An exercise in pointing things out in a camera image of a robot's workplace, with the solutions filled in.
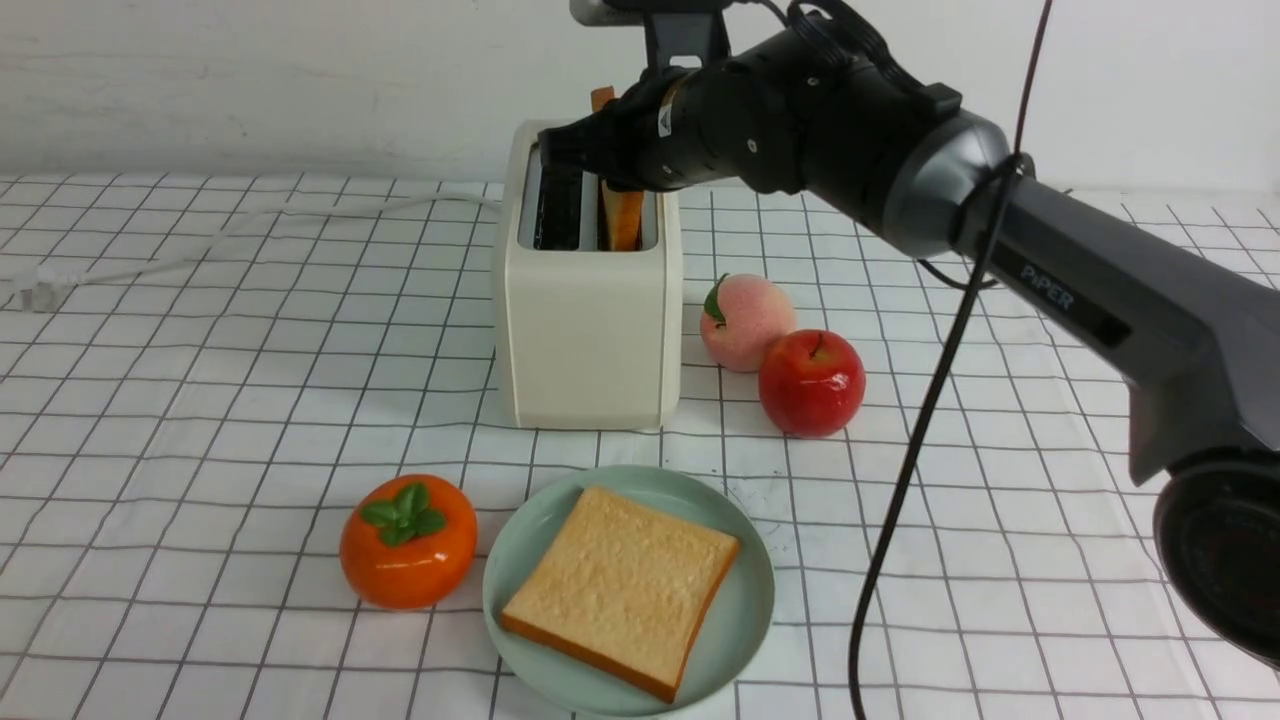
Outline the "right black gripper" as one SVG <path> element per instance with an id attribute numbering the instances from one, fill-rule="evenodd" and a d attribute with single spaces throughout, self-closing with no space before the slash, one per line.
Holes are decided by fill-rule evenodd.
<path id="1" fill-rule="evenodd" d="M 541 164 L 594 174 L 616 191 L 736 179 L 758 193 L 794 195 L 805 187 L 810 79 L 771 56 L 646 70 L 620 108 L 540 131 Z"/>

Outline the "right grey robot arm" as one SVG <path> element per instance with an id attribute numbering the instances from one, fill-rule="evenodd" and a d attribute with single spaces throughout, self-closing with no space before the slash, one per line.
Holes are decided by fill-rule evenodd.
<path id="1" fill-rule="evenodd" d="M 1129 389 L 1129 473 L 1169 483 L 1155 543 L 1183 602 L 1277 665 L 1277 291 L 1028 176 L 1004 132 L 883 45 L 786 31 L 703 67 L 649 70 L 538 137 L 547 165 L 626 190 L 736 178 L 808 191 L 909 258 L 978 259 Z"/>

